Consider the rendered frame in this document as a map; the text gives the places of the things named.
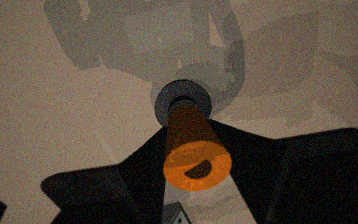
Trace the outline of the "orange knob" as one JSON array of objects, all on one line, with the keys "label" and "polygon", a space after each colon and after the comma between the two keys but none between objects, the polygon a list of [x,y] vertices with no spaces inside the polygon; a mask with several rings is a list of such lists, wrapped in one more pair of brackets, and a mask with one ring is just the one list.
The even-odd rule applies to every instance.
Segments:
[{"label": "orange knob", "polygon": [[220,184],[232,160],[204,115],[184,105],[168,118],[163,173],[172,186],[184,191],[204,191]]}]

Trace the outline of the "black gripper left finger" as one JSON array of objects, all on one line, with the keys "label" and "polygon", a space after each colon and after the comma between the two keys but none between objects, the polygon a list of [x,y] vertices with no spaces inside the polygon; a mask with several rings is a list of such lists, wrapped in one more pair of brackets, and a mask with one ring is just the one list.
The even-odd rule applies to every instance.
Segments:
[{"label": "black gripper left finger", "polygon": [[166,136],[163,126],[121,163],[57,173],[42,180],[41,189],[60,209],[121,198],[138,224],[161,224]]}]

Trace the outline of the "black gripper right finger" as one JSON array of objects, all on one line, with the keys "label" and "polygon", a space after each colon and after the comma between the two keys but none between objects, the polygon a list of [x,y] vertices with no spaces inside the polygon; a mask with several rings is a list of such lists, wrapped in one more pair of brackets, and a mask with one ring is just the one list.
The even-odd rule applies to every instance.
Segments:
[{"label": "black gripper right finger", "polygon": [[257,224],[278,221],[274,212],[294,160],[358,150],[358,128],[270,139],[207,121],[230,154],[229,173]]}]

